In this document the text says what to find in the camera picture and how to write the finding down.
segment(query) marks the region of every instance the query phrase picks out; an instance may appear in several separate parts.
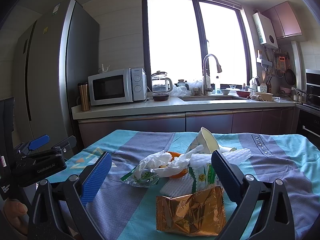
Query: white countertop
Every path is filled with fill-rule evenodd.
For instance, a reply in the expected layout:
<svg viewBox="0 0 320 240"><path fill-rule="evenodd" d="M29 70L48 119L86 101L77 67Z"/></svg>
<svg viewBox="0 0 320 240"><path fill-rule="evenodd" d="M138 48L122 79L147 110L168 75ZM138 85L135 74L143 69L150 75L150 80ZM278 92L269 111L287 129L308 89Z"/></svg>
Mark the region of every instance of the white countertop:
<svg viewBox="0 0 320 240"><path fill-rule="evenodd" d="M294 101L277 100L278 102L259 102L250 99L183 101L169 96L167 101L156 102L150 100L113 105L92 106L91 110L82 112L81 106L72 108L73 119L90 119L100 117L144 115L144 114L173 114L195 111L230 110L240 108L269 108L295 106Z"/></svg>

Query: window pane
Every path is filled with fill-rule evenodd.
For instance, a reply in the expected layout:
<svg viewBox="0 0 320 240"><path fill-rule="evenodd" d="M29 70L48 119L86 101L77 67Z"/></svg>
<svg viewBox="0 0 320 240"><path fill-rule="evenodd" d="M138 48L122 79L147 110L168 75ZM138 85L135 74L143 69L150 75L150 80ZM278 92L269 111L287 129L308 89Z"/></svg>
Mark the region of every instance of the window pane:
<svg viewBox="0 0 320 240"><path fill-rule="evenodd" d="M201 51L192 0L148 0L151 74L202 79Z"/></svg>
<svg viewBox="0 0 320 240"><path fill-rule="evenodd" d="M221 65L221 84L247 83L247 67L242 34L234 10L200 2L205 36L209 41L208 53L214 54ZM209 57L211 83L214 82L216 61Z"/></svg>

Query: refrigerator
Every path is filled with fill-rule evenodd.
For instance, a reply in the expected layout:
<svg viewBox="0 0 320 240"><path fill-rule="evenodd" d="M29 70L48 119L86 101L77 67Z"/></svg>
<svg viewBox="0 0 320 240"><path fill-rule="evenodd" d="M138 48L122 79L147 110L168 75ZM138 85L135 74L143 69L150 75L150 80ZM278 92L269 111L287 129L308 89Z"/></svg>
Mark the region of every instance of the refrigerator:
<svg viewBox="0 0 320 240"><path fill-rule="evenodd" d="M74 135L83 149L71 108L77 105L77 84L98 73L99 24L75 0L65 0L42 15L19 38L15 49L12 93L20 140L44 134L49 143L39 151Z"/></svg>

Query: window frame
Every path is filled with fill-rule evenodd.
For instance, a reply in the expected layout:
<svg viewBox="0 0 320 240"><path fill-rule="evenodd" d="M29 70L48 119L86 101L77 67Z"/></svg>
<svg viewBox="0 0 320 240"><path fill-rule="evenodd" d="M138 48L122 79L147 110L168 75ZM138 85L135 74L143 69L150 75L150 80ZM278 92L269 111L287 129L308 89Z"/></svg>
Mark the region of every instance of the window frame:
<svg viewBox="0 0 320 240"><path fill-rule="evenodd" d="M199 41L200 41L200 50L201 50L201 62L203 62L204 57L208 54L207 48L207 38L205 36L204 23L202 19L201 9L199 2L210 3L218 6L222 6L231 10L234 10L239 22L240 31L242 35L243 45L244 45L244 54L246 60L246 70L247 70L247 85L249 84L250 79L252 78L252 66L251 66L251 57L249 51L249 42L244 27L244 22L241 16L241 12L238 8L234 8L225 4L208 1L208 0L192 0L193 8L196 15L196 22L198 27ZM149 88L151 85L151 65L150 65L150 50L149 50L149 29L148 29L148 0L142 0L142 36L143 36L143 54L144 54L144 70L147 76L147 86ZM210 76L209 60L207 60L207 74ZM221 88L229 87L230 84L221 84Z"/></svg>

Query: gold foil package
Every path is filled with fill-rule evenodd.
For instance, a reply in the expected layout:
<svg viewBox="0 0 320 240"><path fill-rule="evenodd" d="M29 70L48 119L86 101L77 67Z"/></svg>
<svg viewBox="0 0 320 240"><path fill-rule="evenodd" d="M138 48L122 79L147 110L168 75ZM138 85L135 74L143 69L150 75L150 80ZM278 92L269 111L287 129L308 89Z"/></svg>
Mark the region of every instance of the gold foil package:
<svg viewBox="0 0 320 240"><path fill-rule="evenodd" d="M175 198L156 197L156 229L185 236L217 236L226 224L219 186Z"/></svg>

